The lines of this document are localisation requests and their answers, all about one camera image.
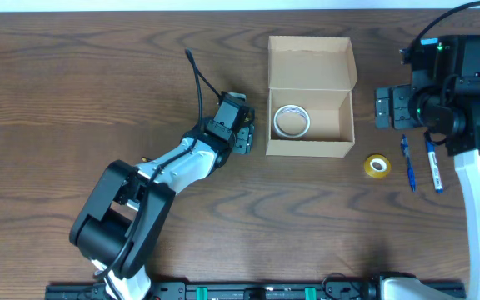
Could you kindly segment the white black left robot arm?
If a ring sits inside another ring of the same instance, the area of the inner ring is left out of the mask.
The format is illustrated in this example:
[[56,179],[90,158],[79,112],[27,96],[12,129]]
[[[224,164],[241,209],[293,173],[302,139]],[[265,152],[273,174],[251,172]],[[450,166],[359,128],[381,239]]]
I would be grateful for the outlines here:
[[247,154],[255,112],[245,95],[222,92],[214,117],[186,132],[161,157],[132,166],[110,163],[69,233],[89,259],[95,279],[111,299],[144,299],[152,286],[145,263],[174,198],[190,184],[222,167],[233,153]]

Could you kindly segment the white masking tape roll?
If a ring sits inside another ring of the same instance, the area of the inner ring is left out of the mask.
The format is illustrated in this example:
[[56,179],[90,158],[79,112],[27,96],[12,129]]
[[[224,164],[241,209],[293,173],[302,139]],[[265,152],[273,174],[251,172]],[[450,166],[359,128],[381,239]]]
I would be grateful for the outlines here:
[[273,126],[275,133],[282,138],[301,138],[311,126],[308,112],[297,105],[285,105],[274,114]]

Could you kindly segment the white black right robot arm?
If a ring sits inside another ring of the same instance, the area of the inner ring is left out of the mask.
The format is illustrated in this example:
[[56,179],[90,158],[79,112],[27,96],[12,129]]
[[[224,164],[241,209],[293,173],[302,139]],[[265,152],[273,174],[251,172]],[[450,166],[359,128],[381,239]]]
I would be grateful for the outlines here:
[[377,128],[442,135],[454,160],[467,220],[470,283],[480,299],[480,35],[417,39],[400,52],[411,82],[375,91]]

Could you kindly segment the yellow clear tape roll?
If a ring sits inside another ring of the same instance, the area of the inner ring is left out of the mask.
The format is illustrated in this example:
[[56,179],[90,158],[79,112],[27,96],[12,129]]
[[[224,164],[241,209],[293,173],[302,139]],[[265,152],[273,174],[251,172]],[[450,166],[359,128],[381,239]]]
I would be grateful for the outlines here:
[[391,163],[381,154],[369,156],[363,164],[365,173],[376,179],[383,179],[391,172]]

